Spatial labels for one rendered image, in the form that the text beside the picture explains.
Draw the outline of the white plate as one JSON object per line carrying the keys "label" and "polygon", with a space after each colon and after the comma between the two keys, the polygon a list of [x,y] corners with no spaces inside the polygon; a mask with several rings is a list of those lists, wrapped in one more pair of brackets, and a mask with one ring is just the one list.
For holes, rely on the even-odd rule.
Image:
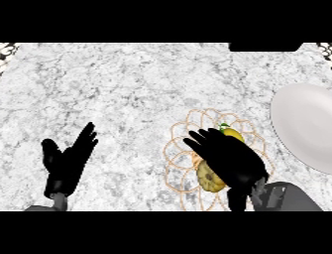
{"label": "white plate", "polygon": [[280,88],[270,101],[270,123],[298,161],[332,175],[332,92],[307,83]]}

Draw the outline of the yellow squash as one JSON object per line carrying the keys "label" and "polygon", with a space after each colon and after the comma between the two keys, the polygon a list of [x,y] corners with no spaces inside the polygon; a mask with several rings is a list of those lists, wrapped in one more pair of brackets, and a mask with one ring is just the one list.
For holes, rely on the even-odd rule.
{"label": "yellow squash", "polygon": [[[242,134],[225,123],[219,124],[219,132],[225,136],[233,136],[240,141],[245,140]],[[208,192],[218,192],[225,187],[225,183],[211,170],[206,161],[196,153],[191,153],[191,164],[196,170],[197,183],[202,190]]]}

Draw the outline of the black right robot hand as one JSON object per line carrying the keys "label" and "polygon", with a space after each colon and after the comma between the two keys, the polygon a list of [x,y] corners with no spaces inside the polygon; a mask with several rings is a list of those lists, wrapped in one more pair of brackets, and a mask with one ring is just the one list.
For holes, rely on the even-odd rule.
{"label": "black right robot hand", "polygon": [[233,212],[246,209],[248,197],[262,189],[268,173],[256,152],[233,136],[225,136],[217,129],[208,128],[188,132],[184,144],[228,186],[227,200]]}

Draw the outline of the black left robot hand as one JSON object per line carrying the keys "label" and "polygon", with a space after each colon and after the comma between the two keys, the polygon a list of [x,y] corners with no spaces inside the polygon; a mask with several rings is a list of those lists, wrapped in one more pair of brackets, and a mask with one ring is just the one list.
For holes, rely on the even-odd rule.
{"label": "black left robot hand", "polygon": [[69,196],[76,189],[84,164],[97,143],[93,128],[94,125],[87,123],[73,144],[63,151],[51,139],[44,139],[41,142],[42,164],[48,172],[44,189],[47,198],[51,198],[56,193]]}

